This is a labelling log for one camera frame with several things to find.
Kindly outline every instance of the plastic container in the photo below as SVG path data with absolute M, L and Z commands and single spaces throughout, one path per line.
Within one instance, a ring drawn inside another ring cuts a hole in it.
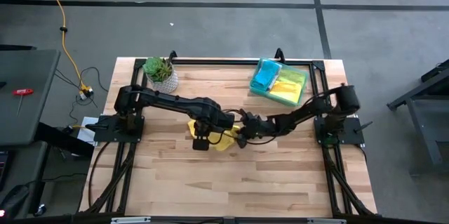
M 250 91 L 252 93 L 254 93 L 254 94 L 258 94 L 258 95 L 264 96 L 266 98 L 269 98 L 271 100 L 275 100 L 277 102 L 283 103 L 284 105 L 288 105 L 288 106 L 292 106 L 292 107 L 300 105 L 302 93 L 304 92 L 305 85 L 307 83 L 308 72 L 305 72 L 304 70 L 299 70 L 299 69 L 297 69 L 295 67 L 284 65 L 284 64 L 279 63 L 279 62 L 275 62 L 278 65 L 282 66 L 281 70 L 291 70 L 291 71 L 294 71 L 294 72 L 297 72 L 297 73 L 300 73 L 300 74 L 304 75 L 304 81 L 302 83 L 299 83 L 302 86 L 301 91 L 300 91 L 300 97 L 298 98 L 297 102 L 295 103 L 295 102 L 292 102 L 291 100 L 286 100 L 286 99 L 284 99 L 282 97 L 279 97 L 277 95 L 272 95 L 269 91 L 262 91 L 262 90 L 260 90 L 258 88 L 252 87 L 254 78 L 255 78 L 256 74 L 259 72 L 259 69 L 260 69 L 260 66 L 262 64 L 262 61 L 264 61 L 264 60 L 268 60 L 268 59 L 261 58 L 259 60 L 259 63 L 257 64 L 257 67 L 255 68 L 253 78 L 250 81 Z

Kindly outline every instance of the yellow cloth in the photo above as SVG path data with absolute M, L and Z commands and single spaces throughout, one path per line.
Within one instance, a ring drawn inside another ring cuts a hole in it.
M 275 81 L 270 94 L 297 103 L 300 99 L 301 85 L 292 81 Z
M 187 125 L 189 125 L 189 130 L 190 130 L 191 135 L 193 137 L 196 137 L 194 124 L 195 124 L 194 119 L 189 121 L 189 123 L 187 123 Z M 231 146 L 232 144 L 234 144 L 236 142 L 234 140 L 234 138 L 230 137 L 230 136 L 237 137 L 237 131 L 239 129 L 240 129 L 240 126 L 233 126 L 231 130 L 226 130 L 222 136 L 222 140 L 217 145 L 211 145 L 211 146 L 214 147 L 218 151 L 226 150 L 229 146 Z M 221 133 L 211 132 L 209 135 L 209 141 L 211 143 L 216 143 L 220 139 L 220 135 L 221 135 Z

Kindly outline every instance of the wooden table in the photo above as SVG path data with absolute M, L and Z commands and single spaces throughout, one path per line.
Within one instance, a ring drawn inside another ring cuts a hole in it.
M 117 93 L 120 87 L 130 84 L 134 60 L 117 58 L 105 114 L 115 114 Z M 324 62 L 329 88 L 347 82 L 341 60 Z M 253 65 L 176 65 L 175 68 L 180 83 L 174 95 L 205 96 L 221 104 L 222 109 L 243 108 L 254 114 L 292 110 L 250 93 Z M 302 102 L 311 94 L 309 80 Z M 248 145 L 244 149 L 234 145 L 224 152 L 213 149 L 201 152 L 192 149 L 188 116 L 155 107 L 146 107 L 143 115 L 145 129 L 135 154 L 127 216 L 332 216 L 323 155 L 314 138 L 311 119 L 298 125 L 288 136 L 278 137 L 266 145 Z M 93 200 L 111 179 L 116 148 L 117 144 L 110 144 L 95 168 Z M 99 149 L 95 149 L 92 162 Z M 343 145 L 342 156 L 348 183 L 363 203 L 376 212 L 362 152 L 354 146 Z M 81 210 L 88 205 L 87 184 Z M 118 188 L 116 206 L 121 185 Z M 343 209 L 341 190 L 338 186 L 336 190 Z

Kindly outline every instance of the gray floor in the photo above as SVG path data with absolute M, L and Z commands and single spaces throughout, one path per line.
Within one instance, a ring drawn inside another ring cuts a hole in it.
M 116 0 L 176 2 L 303 3 L 313 0 Z M 449 0 L 321 0 L 323 4 L 448 5 Z M 67 47 L 78 66 L 96 66 L 109 84 L 118 56 L 271 57 L 281 47 L 288 58 L 323 58 L 315 10 L 249 8 L 112 8 L 66 7 Z M 60 47 L 60 12 L 54 6 L 0 5 L 0 44 Z M 421 74 L 448 59 L 447 11 L 323 11 L 332 58 L 343 59 L 350 84 L 356 86 L 359 116 L 374 124 L 364 133 L 368 168 L 379 213 L 388 217 L 449 222 L 449 176 L 411 178 L 409 169 L 426 161 L 407 109 L 390 112 L 385 104 L 418 84 Z M 58 67 L 76 75 L 68 59 Z M 98 108 L 76 106 L 73 115 L 96 116 L 104 107 L 94 72 L 86 75 Z M 76 89 L 55 79 L 43 121 L 71 123 L 68 113 Z M 79 172 L 86 162 L 49 166 Z M 48 215 L 75 211 L 82 178 L 49 189 Z M 77 184 L 70 194 L 65 188 Z

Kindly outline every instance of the yellow cable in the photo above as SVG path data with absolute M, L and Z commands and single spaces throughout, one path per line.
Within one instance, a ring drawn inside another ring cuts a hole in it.
M 66 28 L 65 27 L 65 12 L 64 12 L 64 9 L 62 8 L 62 5 L 59 2 L 59 0 L 56 0 L 56 2 L 58 3 L 58 6 L 61 9 L 61 13 L 62 13 L 62 27 Z M 84 85 L 83 80 L 81 79 L 81 75 L 79 74 L 78 67 L 76 66 L 76 63 L 73 61 L 72 57 L 70 56 L 69 51 L 67 51 L 67 49 L 65 47 L 65 31 L 62 31 L 62 48 L 64 49 L 65 54 L 70 59 L 70 61 L 73 64 L 73 67 L 75 68 L 76 74 L 78 75 L 79 81 L 81 83 L 81 90 L 87 90 L 87 86 Z

